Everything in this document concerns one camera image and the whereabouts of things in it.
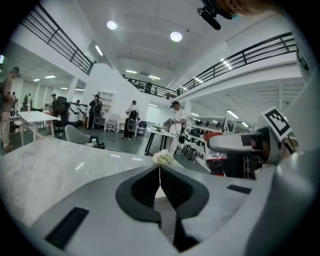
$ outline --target man wearing black cap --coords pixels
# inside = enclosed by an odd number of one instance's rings
[[[9,76],[2,82],[2,107],[1,107],[1,137],[2,144],[5,151],[10,151],[14,147],[10,144],[10,113],[11,106],[14,103],[11,97],[12,80],[19,76],[20,69],[15,66]]]
[[[169,133],[173,135],[173,138],[168,137],[167,148],[170,155],[173,156],[179,144],[178,139],[182,130],[182,126],[187,122],[187,116],[178,101],[174,101],[170,108],[174,109],[174,121],[171,124],[169,131]]]
[[[91,106],[89,111],[89,127],[88,129],[92,129],[92,124],[94,123],[95,114],[101,112],[102,102],[99,100],[100,96],[98,94],[94,95],[94,99],[90,102],[89,106]],[[98,125],[94,123],[94,129],[98,130]]]

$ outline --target floor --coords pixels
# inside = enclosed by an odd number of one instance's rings
[[[104,131],[103,128],[100,128],[99,130],[87,130],[83,126],[77,127],[79,132],[83,134],[88,134],[91,136],[98,136],[99,142],[104,142],[104,145],[107,147],[108,150],[111,151],[120,151],[124,153],[130,153],[130,154],[136,154],[136,155],[144,155],[145,154],[145,148],[148,143],[149,139],[149,133],[146,132],[144,138],[139,134],[137,137],[133,136],[131,140],[128,139],[122,139],[124,134],[123,131],[119,131],[119,133],[115,133],[113,131]],[[47,136],[51,134],[51,131],[48,127],[46,127],[45,130],[42,128],[38,129],[38,132],[41,135]],[[61,140],[66,140],[66,136],[64,133],[61,134]],[[33,142],[33,132],[23,132],[24,136],[24,144],[32,143]],[[10,135],[10,142],[14,143],[14,149],[20,148],[22,146],[21,143],[21,135],[20,133],[15,133]],[[3,148],[0,148],[0,157],[4,156],[6,152],[3,150]],[[200,165],[198,162],[191,163],[189,160],[187,160],[185,157],[181,155],[181,151],[178,149],[175,157],[174,157],[184,168],[190,169],[196,172],[201,173],[208,173],[208,171]]]

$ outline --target white ceiling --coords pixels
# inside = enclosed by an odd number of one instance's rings
[[[226,110],[231,110],[240,117],[239,122],[254,125],[260,113],[271,107],[285,111],[296,99],[303,84],[302,78],[284,80],[277,85],[272,82],[247,84],[241,86],[241,90],[228,89],[193,99],[191,112],[222,121]]]
[[[227,20],[218,16],[222,29],[214,30],[197,13],[201,0],[76,1],[112,68],[143,81],[150,79],[125,70],[160,77],[150,82],[164,87],[183,76],[213,46],[257,22],[256,17]],[[117,23],[116,30],[108,29],[110,20]],[[182,41],[170,39],[174,31],[182,34]]]
[[[13,67],[19,67],[21,78],[24,80],[33,82],[34,79],[39,78],[40,81],[36,83],[53,88],[68,88],[71,80],[74,78],[74,76],[63,69],[12,41],[8,43],[1,54],[4,55],[1,73],[4,74],[8,74]],[[46,79],[45,76],[48,75],[55,75],[56,78]],[[84,89],[85,86],[86,84],[83,81],[78,80],[77,87]]]

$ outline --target railing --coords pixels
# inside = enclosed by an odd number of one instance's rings
[[[269,38],[241,50],[228,58],[221,59],[220,62],[209,67],[197,76],[194,76],[190,81],[182,85],[175,91],[175,95],[179,96],[204,82],[210,81],[232,70],[275,56],[294,53],[296,49],[296,42],[291,32]]]
[[[140,80],[132,79],[128,77],[123,77],[123,78],[126,79],[129,83],[131,83],[135,88],[137,88],[142,93],[151,94],[161,98],[166,98],[168,100],[171,100],[176,96],[174,90],[162,87],[160,85],[156,85],[151,82],[140,81]]]
[[[21,24],[89,75],[94,63],[67,36],[41,4],[36,4]]]

